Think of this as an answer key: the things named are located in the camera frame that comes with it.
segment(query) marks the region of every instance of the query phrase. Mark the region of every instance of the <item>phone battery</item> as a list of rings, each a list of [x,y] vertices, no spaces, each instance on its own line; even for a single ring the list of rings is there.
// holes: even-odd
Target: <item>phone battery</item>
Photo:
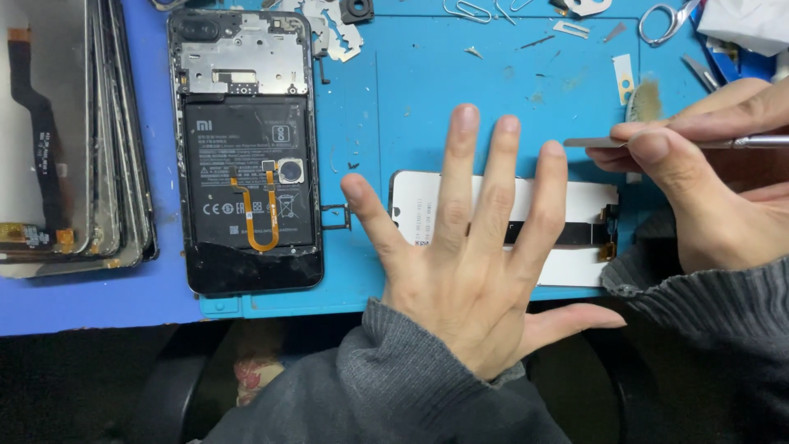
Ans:
[[[265,160],[274,173],[278,246],[314,244],[306,133],[307,99],[301,96],[226,96],[221,102],[184,106],[186,167],[195,243],[252,249],[247,238],[244,197],[230,186],[249,190],[255,240],[271,241]]]

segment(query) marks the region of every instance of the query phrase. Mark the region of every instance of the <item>gray sweater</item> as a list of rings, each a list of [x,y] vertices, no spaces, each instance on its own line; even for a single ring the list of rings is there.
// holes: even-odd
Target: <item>gray sweater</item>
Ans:
[[[656,215],[603,284],[717,354],[739,383],[743,442],[789,441],[789,257],[757,269],[679,271],[672,218]],[[477,379],[437,337],[371,299],[339,348],[307,356],[204,444],[569,442],[521,364]]]

